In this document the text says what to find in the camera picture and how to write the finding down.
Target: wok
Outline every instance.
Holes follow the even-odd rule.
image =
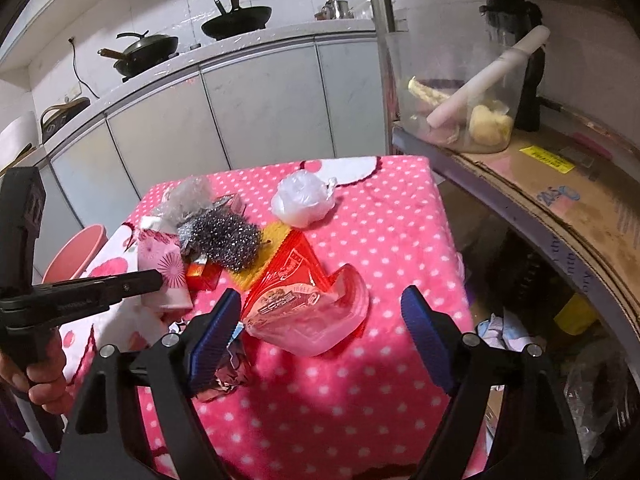
[[[135,32],[122,32],[116,38],[132,36],[138,38],[135,43],[130,44],[124,51],[118,52],[110,48],[102,48],[98,51],[103,57],[117,59],[113,67],[124,77],[133,77],[151,67],[169,59],[178,48],[178,38],[165,34],[154,34],[147,36]]]
[[[231,11],[216,1],[221,16],[202,24],[202,31],[210,38],[224,40],[245,32],[264,28],[271,17],[271,7],[246,7],[241,9],[240,0],[231,0]]]

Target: pink bucket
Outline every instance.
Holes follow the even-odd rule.
[[[85,227],[69,240],[49,264],[42,283],[64,282],[80,277],[107,243],[107,230],[103,225]]]

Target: human hand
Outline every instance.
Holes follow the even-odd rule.
[[[31,402],[55,415],[68,412],[73,403],[71,395],[66,392],[66,380],[62,374],[65,365],[66,356],[57,330],[47,345],[47,360],[29,365],[26,376],[9,356],[0,351],[0,378],[21,392],[28,392]],[[27,376],[38,384],[30,387]]]

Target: electrical outlet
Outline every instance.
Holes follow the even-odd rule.
[[[65,103],[73,101],[76,97],[82,94],[80,83],[77,82],[65,93]]]

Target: blue gripper pad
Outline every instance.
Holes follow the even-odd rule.
[[[187,343],[188,384],[195,395],[207,390],[240,320],[240,294],[228,288],[209,314],[194,317],[184,335],[198,334]]]
[[[431,380],[451,395],[458,386],[452,366],[462,333],[447,314],[431,309],[415,285],[402,292],[400,307]]]

